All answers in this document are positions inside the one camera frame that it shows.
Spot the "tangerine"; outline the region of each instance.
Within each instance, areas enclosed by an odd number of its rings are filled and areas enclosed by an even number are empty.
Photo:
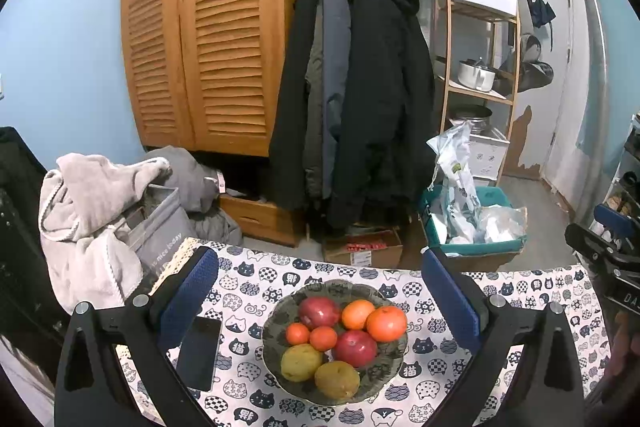
[[[365,299],[353,301],[342,310],[342,323],[348,330],[363,330],[367,317],[375,309],[376,307]]]
[[[337,342],[338,333],[334,331],[334,328],[330,328],[329,326],[315,328],[309,335],[309,344],[321,353],[333,349]]]
[[[287,327],[285,337],[287,339],[287,342],[291,344],[291,346],[306,344],[309,341],[309,330],[304,324],[294,322]]]
[[[367,317],[367,333],[376,342],[393,342],[406,331],[406,315],[395,306],[382,306]]]

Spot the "cat-print tablecloth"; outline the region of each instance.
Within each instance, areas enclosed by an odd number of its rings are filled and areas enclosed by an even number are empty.
[[[193,390],[217,426],[298,427],[424,423],[451,390],[470,359],[456,344],[418,271],[356,268],[315,263],[281,254],[187,239],[180,251],[207,245],[218,252],[220,274],[200,315],[222,320],[220,350],[210,392]],[[564,305],[578,351],[585,394],[603,374],[609,342],[602,312],[586,270],[580,265],[520,272],[469,274],[487,295],[503,295],[512,305],[541,309]],[[399,374],[375,397],[336,407],[312,405],[279,388],[262,361],[262,325],[275,303],[305,284],[347,279],[378,289],[406,312],[408,346]],[[520,358],[513,347],[478,420],[500,407]],[[174,363],[179,348],[169,352]],[[158,420],[126,350],[120,362],[140,410]]]

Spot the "white door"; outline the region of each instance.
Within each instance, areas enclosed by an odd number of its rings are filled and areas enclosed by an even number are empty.
[[[533,179],[540,178],[540,171],[548,157],[556,130],[567,70],[571,31],[570,0],[544,1],[551,5],[556,14],[556,18],[551,23],[553,50],[549,24],[535,28],[534,35],[542,47],[538,60],[553,69],[553,80],[544,87],[518,93],[514,113],[516,120],[513,124],[511,146],[504,167],[504,174]],[[539,66],[538,69],[548,71],[546,66]]]

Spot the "white pot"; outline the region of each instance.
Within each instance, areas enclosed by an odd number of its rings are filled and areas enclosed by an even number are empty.
[[[460,84],[478,91],[489,92],[494,88],[495,73],[482,68],[475,68],[460,62],[458,81]]]

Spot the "wooden wardrobe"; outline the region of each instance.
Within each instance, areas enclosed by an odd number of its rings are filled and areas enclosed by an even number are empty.
[[[122,0],[144,145],[267,156],[294,0]]]

